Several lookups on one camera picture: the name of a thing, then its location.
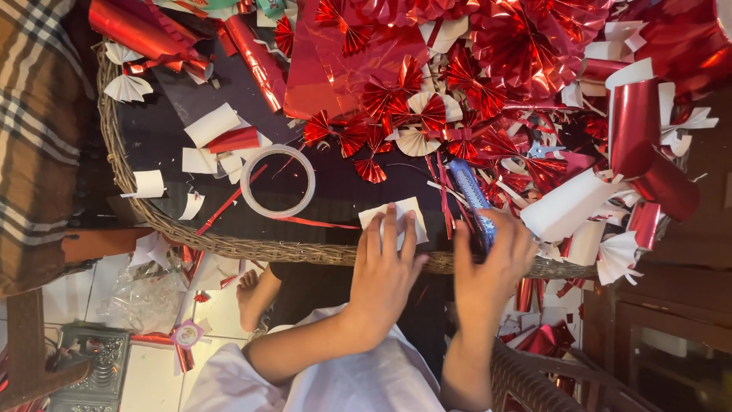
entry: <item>black table surface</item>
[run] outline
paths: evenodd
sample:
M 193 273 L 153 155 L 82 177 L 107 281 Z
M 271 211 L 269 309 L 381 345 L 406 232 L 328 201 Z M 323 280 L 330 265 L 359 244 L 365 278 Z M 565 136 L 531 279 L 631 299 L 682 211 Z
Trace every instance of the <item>black table surface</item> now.
M 167 190 L 163 197 L 151 199 L 171 219 L 176 220 L 186 206 L 187 193 L 193 188 L 206 198 L 196 217 L 179 223 L 198 229 L 203 226 L 223 203 L 239 187 L 230 184 L 227 177 L 215 179 L 208 174 L 182 172 L 183 147 L 194 147 L 184 127 L 199 117 L 229 102 L 239 116 L 257 126 L 265 136 L 277 142 L 296 139 L 290 146 L 300 148 L 299 129 L 287 128 L 291 119 L 274 114 L 266 106 L 264 98 L 253 83 L 242 58 L 235 54 L 227 57 L 217 42 L 214 47 L 216 60 L 214 78 L 219 90 L 211 84 L 196 86 L 186 73 L 175 73 L 161 67 L 157 76 L 147 73 L 145 79 L 154 89 L 145 96 L 145 103 L 120 103 L 117 106 L 119 124 L 127 161 L 133 171 L 159 169 Z M 452 241 L 447 239 L 445 217 L 441 210 L 441 194 L 427 185 L 431 175 L 424 157 L 413 158 L 402 154 L 398 148 L 392 152 L 377 154 L 375 161 L 387 175 L 378 184 L 361 179 L 354 169 L 354 159 L 368 158 L 367 148 L 351 158 L 342 158 L 337 139 L 329 138 L 330 149 L 323 152 L 305 147 L 302 153 L 315 169 L 315 196 L 310 204 L 297 215 L 312 221 L 346 224 L 359 227 L 358 213 L 416 196 L 424 216 L 430 241 L 418 246 L 422 251 L 451 251 Z M 275 172 L 285 164 L 284 156 L 263 159 L 267 165 L 252 184 L 255 198 L 271 210 L 284 210 L 302 198 L 307 179 L 302 166 L 292 161 L 281 172 Z M 242 197 L 236 205 L 230 205 L 209 228 L 208 233 L 256 240 L 278 240 L 303 243 L 356 245 L 360 230 L 314 227 L 305 224 L 275 221 L 253 211 Z M 448 195 L 449 208 L 456 218 L 460 215 L 457 202 Z

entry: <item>person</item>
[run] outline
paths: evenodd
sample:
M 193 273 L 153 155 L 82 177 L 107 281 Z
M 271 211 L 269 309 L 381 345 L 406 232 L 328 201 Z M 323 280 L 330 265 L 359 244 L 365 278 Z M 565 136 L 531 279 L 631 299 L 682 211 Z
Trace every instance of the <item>person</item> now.
M 294 327 L 273 329 L 241 349 L 222 346 L 201 369 L 183 411 L 490 410 L 494 336 L 512 289 L 531 267 L 537 244 L 512 216 L 496 210 L 478 213 L 493 220 L 496 239 L 485 262 L 475 264 L 469 228 L 455 222 L 459 329 L 440 375 L 430 371 L 397 325 L 428 258 L 414 256 L 414 212 L 407 214 L 397 251 L 392 203 L 359 240 L 348 303 L 317 309 Z M 245 309 L 274 299 L 267 291 L 276 294 L 277 282 L 265 275 Z M 242 296 L 251 284 L 245 279 L 240 285 Z M 264 293 L 256 292 L 260 287 Z M 246 314 L 242 327 L 255 327 Z

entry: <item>bare foot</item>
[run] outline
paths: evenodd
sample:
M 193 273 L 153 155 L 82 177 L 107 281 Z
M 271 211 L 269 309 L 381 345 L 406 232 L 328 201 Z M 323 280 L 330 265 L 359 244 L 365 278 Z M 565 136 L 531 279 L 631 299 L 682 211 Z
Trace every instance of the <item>bare foot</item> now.
M 247 316 L 247 305 L 252 298 L 254 288 L 257 287 L 257 273 L 252 269 L 239 278 L 236 286 L 236 301 L 239 302 L 239 323 L 245 332 L 254 332 L 259 326 L 259 319 L 250 319 Z

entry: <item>wooden chair leg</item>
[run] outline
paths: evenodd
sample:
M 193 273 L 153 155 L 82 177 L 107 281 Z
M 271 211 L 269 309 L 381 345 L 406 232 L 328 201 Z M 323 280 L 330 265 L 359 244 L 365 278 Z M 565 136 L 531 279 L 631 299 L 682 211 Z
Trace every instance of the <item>wooden chair leg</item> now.
M 46 372 L 41 288 L 7 299 L 8 384 L 0 391 L 0 411 L 81 382 L 92 373 L 85 361 L 58 372 Z

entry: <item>white clothing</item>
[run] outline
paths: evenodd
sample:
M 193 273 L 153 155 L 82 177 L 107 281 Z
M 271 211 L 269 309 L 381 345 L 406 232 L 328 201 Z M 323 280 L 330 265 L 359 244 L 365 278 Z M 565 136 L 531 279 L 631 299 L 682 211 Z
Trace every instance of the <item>white clothing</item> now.
M 317 309 L 295 326 L 344 306 Z M 203 366 L 183 412 L 444 412 L 439 392 L 425 360 L 394 325 L 374 349 L 312 365 L 282 387 L 259 376 L 236 344 L 224 345 Z

